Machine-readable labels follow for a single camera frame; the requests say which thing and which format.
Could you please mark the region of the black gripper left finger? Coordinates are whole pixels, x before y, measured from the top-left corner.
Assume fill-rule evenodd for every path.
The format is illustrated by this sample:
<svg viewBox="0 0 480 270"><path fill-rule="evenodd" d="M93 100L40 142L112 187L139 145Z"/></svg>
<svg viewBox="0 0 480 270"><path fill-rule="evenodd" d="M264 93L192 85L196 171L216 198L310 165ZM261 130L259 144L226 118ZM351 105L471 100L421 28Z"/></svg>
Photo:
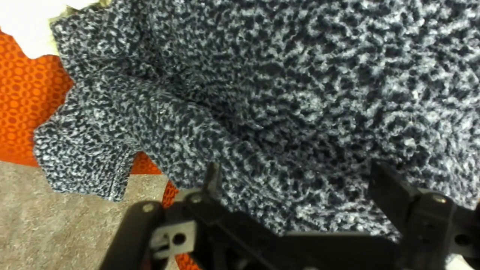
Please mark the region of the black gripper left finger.
<svg viewBox="0 0 480 270"><path fill-rule="evenodd" d="M205 169L202 192L211 199L220 198L220 165L210 162Z"/></svg>

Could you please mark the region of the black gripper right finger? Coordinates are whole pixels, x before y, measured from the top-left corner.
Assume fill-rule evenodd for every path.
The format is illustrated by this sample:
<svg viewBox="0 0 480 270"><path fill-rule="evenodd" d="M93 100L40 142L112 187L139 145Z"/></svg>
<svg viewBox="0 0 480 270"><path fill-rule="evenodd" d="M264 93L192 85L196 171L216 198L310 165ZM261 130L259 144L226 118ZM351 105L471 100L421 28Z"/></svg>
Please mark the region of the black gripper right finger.
<svg viewBox="0 0 480 270"><path fill-rule="evenodd" d="M390 220L405 220L418 196L415 187L384 163L372 165L367 193Z"/></svg>

